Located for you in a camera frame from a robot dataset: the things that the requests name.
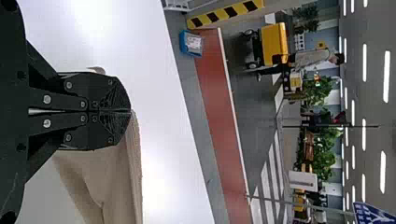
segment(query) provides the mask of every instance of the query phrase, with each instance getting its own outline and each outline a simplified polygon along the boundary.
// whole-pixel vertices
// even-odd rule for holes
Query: yellow and black hazard stripe
[[[248,0],[224,8],[202,14],[187,20],[187,27],[191,30],[200,28],[217,21],[226,21],[232,17],[248,14],[264,7],[264,0]]]

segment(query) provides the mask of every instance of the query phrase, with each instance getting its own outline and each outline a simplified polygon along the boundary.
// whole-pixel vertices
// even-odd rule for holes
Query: pole
[[[344,125],[344,124],[317,124],[317,125],[283,125],[283,128],[379,128],[379,125]]]
[[[352,216],[352,217],[355,216],[355,213],[344,212],[343,210],[338,210],[338,209],[335,209],[335,208],[320,207],[320,206],[314,206],[314,205],[305,204],[305,203],[292,203],[292,202],[287,202],[287,201],[281,201],[281,200],[269,199],[269,198],[262,198],[262,197],[250,196],[250,195],[247,195],[247,197],[248,198],[252,198],[252,199],[260,199],[260,200],[263,200],[263,201],[270,201],[270,202],[274,202],[274,203],[283,203],[283,204],[290,204],[290,205],[301,206],[301,207],[309,207],[309,208],[313,208],[313,209],[317,209],[317,210],[326,211],[326,212],[329,212],[329,213],[337,213],[337,214],[347,215],[347,216]]]

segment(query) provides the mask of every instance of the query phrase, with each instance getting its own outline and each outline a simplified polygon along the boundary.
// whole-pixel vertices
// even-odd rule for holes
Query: blue sign
[[[396,217],[367,203],[353,203],[357,224],[396,224]]]

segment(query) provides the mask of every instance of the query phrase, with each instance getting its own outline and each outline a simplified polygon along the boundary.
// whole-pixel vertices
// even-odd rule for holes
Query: yellow cart
[[[263,26],[258,31],[246,30],[244,36],[251,40],[254,54],[253,61],[246,63],[247,69],[288,62],[288,37],[284,22]]]

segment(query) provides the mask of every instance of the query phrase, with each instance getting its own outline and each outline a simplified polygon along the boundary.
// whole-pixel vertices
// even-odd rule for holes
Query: red floor stripe
[[[227,77],[217,29],[194,31],[205,38],[204,55],[195,65],[216,152],[221,185],[232,224],[251,223]]]

